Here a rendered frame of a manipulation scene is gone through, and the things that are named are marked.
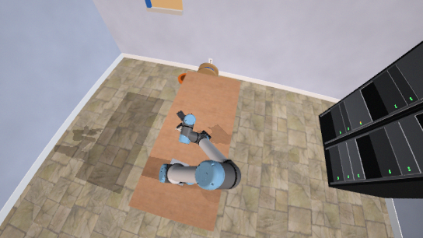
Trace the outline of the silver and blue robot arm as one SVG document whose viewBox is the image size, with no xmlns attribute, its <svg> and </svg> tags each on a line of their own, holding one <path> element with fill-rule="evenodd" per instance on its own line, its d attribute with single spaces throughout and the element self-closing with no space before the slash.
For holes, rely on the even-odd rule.
<svg viewBox="0 0 423 238">
<path fill-rule="evenodd" d="M 209 190 L 232 189 L 237 187 L 241 181 L 241 172 L 239 167 L 235 165 L 231 159 L 227 159 L 209 141 L 207 135 L 193 131 L 194 123 L 196 121 L 196 117 L 193 114 L 185 115 L 182 110 L 177 114 L 179 115 L 177 116 L 183 121 L 179 142 L 186 142 L 187 144 L 190 142 L 197 143 L 210 160 L 205 160 L 198 166 L 183 166 L 180 163 L 164 163 L 159 171 L 159 181 L 162 183 L 188 185 L 198 183 L 199 187 Z M 237 180 L 238 182 L 236 182 Z"/>
</svg>

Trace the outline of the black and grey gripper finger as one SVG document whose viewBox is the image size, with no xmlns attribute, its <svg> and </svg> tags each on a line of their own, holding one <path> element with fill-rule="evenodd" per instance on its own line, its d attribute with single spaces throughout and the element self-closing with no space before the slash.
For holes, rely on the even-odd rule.
<svg viewBox="0 0 423 238">
<path fill-rule="evenodd" d="M 179 124 L 175 130 L 178 130 L 179 132 L 181 131 L 182 126 Z"/>
</svg>

